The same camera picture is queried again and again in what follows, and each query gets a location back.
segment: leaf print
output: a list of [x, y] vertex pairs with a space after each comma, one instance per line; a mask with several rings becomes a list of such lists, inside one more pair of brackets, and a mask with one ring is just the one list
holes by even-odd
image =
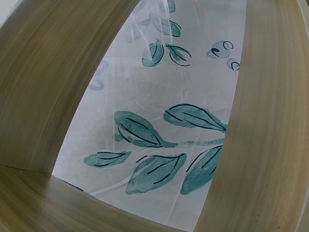
[[237, 60], [235, 60], [235, 59], [232, 59], [232, 58], [228, 59], [226, 64], [233, 71], [238, 71], [239, 70], [239, 66], [240, 65], [237, 62]]
[[126, 194], [145, 193], [164, 186], [174, 178], [186, 159], [185, 153], [167, 157], [150, 156], [134, 170]]
[[233, 48], [234, 45], [230, 41], [219, 41], [212, 45], [210, 51], [207, 52], [207, 56], [213, 59], [228, 58], [230, 49]]
[[[151, 55], [151, 59], [146, 58], [149, 53]], [[154, 67], [160, 63], [160, 61], [163, 58], [163, 55], [164, 55], [164, 47], [161, 44], [161, 41], [157, 39], [155, 44], [154, 43], [150, 44], [149, 49], [144, 50], [141, 62], [145, 67]]]
[[190, 64], [188, 64], [188, 60], [191, 59], [192, 56], [187, 50], [183, 49], [182, 47], [169, 44], [166, 44], [165, 47], [169, 49], [169, 57], [172, 61], [180, 66], [190, 66]]
[[145, 5], [146, 5], [146, 0], [140, 0], [139, 3], [137, 3], [136, 7], [134, 8], [133, 13], [137, 13], [138, 11], [143, 9]]
[[213, 178], [217, 163], [219, 161], [221, 150], [222, 146], [217, 146], [210, 150], [202, 152], [195, 158], [193, 163], [190, 164], [187, 171], [190, 170], [194, 162], [201, 155], [205, 154], [204, 157], [196, 163], [196, 165], [192, 168], [192, 170], [184, 179], [182, 189], [180, 190], [180, 193], [182, 195], [189, 194], [190, 192], [193, 192], [203, 187]]
[[102, 61], [95, 74], [93, 75], [93, 79], [91, 80], [88, 88], [91, 89], [91, 90], [102, 90], [104, 89], [104, 82], [102, 80], [100, 80], [100, 76], [102, 75], [102, 73], [104, 73], [105, 70], [107, 70], [108, 68], [108, 62], [106, 61]]
[[170, 124], [187, 128], [201, 127], [225, 133], [227, 127], [210, 112], [191, 104], [175, 105], [165, 111], [163, 118]]
[[163, 12], [174, 13], [176, 11], [176, 5], [174, 0], [168, 0], [168, 5], [165, 6], [163, 0], [158, 0], [159, 8]]
[[128, 43], [132, 43], [133, 40], [137, 40], [147, 30], [149, 20], [143, 20], [137, 24], [132, 23], [131, 27], [128, 27], [125, 31], [125, 40]]
[[159, 19], [153, 13], [149, 14], [149, 19], [152, 21], [155, 28], [164, 35], [180, 37], [182, 28], [177, 23], [167, 19]]
[[102, 90], [104, 89], [104, 82], [102, 80], [95, 78], [89, 85], [89, 89], [94, 91]]
[[133, 145], [141, 147], [176, 147], [178, 145], [164, 141], [149, 121], [132, 112], [117, 111], [114, 114], [114, 120], [119, 134]]
[[84, 163], [96, 168], [106, 168], [123, 163], [130, 155], [130, 151], [123, 151], [118, 153], [98, 152], [96, 154], [85, 157]]

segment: light wood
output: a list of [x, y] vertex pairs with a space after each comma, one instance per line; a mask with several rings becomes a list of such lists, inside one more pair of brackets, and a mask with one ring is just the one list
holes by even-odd
[[24, 0], [0, 30], [0, 164], [51, 173], [98, 64], [138, 0]]
[[1, 232], [181, 232], [42, 173], [0, 165]]
[[248, 0], [232, 113], [196, 232], [294, 232], [309, 183], [308, 60], [297, 1]]
[[[0, 163], [50, 172], [76, 105], [114, 36], [106, 34], [110, 19], [125, 12], [122, 23], [136, 2], [57, 1], [65, 15], [57, 6], [50, 9], [55, 1], [26, 2], [0, 30]], [[82, 8], [92, 14], [84, 12], [88, 23], [80, 25], [76, 19]], [[297, 1], [248, 0], [232, 113], [195, 232], [295, 230], [309, 184], [308, 60], [309, 40]], [[0, 167], [0, 177], [3, 231], [178, 231], [46, 174]]]

